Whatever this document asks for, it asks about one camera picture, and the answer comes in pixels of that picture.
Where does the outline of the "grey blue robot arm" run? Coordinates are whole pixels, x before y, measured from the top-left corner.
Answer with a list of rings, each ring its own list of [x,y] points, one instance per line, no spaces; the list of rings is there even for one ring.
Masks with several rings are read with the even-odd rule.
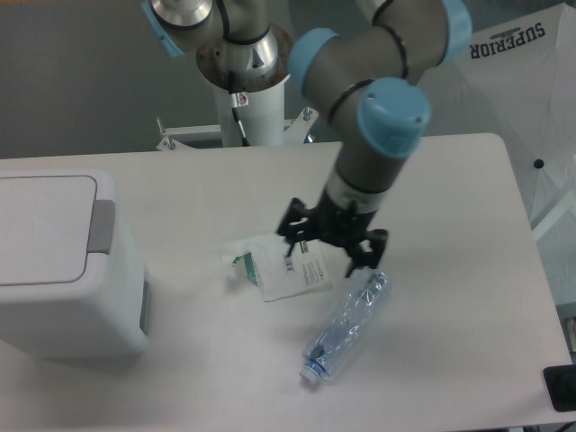
[[[246,110],[259,91],[290,78],[340,137],[317,205],[292,199],[277,233],[288,246],[319,240],[342,248],[350,269],[376,268],[388,240],[371,221],[431,117],[418,81],[462,53],[472,20],[461,1],[363,1],[367,30],[344,38],[317,28],[282,40],[267,1],[145,1],[142,10],[170,56],[194,52],[224,93],[242,146]]]

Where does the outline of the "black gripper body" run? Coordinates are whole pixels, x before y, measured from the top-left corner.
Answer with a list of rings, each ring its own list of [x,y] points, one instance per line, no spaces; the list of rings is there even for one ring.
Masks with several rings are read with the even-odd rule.
[[[323,191],[317,206],[312,210],[313,239],[318,239],[334,247],[352,252],[363,242],[378,241],[378,230],[368,229],[375,212],[359,213],[357,202],[352,201],[346,208],[339,207]]]

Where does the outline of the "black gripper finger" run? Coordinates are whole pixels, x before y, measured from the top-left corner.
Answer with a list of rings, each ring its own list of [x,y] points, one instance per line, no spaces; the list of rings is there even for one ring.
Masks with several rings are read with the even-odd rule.
[[[351,259],[345,278],[349,278],[356,269],[364,267],[375,269],[380,264],[388,237],[387,229],[372,229],[351,240],[345,246],[345,251]]]
[[[292,198],[276,230],[276,234],[289,245],[290,256],[297,243],[320,239],[316,208],[308,209],[299,198]]]

